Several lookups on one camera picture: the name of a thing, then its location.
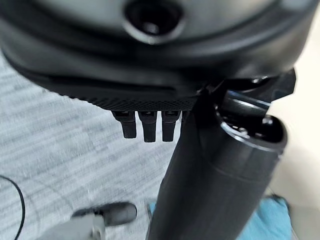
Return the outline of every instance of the beige wall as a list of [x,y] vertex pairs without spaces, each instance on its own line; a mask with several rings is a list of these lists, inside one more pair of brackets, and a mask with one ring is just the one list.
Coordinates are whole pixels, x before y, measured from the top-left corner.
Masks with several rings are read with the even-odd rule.
[[271,189],[291,205],[293,228],[301,240],[320,239],[320,11],[296,64],[295,93],[272,104],[284,121],[289,144]]

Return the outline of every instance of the blue cloth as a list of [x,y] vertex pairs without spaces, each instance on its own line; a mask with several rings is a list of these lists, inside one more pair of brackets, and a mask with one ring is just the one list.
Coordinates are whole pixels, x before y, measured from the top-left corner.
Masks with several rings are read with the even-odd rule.
[[[156,203],[148,205],[151,214]],[[237,240],[291,240],[292,227],[286,201],[280,197],[264,198]]]

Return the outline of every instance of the black pole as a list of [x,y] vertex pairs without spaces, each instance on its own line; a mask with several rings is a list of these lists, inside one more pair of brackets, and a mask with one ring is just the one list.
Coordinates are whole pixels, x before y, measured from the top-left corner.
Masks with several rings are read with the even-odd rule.
[[235,240],[287,143],[275,117],[228,124],[207,101],[187,118],[160,187],[148,240]]

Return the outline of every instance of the circular hole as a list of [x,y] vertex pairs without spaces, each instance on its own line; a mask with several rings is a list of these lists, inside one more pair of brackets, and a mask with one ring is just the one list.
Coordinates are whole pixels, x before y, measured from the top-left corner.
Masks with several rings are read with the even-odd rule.
[[127,20],[139,31],[149,36],[161,36],[172,32],[179,24],[182,14],[169,2],[136,1],[125,9]]

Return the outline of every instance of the black shoe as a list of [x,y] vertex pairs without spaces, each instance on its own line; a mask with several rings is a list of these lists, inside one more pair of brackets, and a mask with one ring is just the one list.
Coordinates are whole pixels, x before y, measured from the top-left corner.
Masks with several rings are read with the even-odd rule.
[[128,224],[136,219],[137,208],[129,202],[115,202],[85,209],[79,209],[72,214],[74,217],[82,217],[88,214],[101,215],[104,218],[104,225],[117,226]]

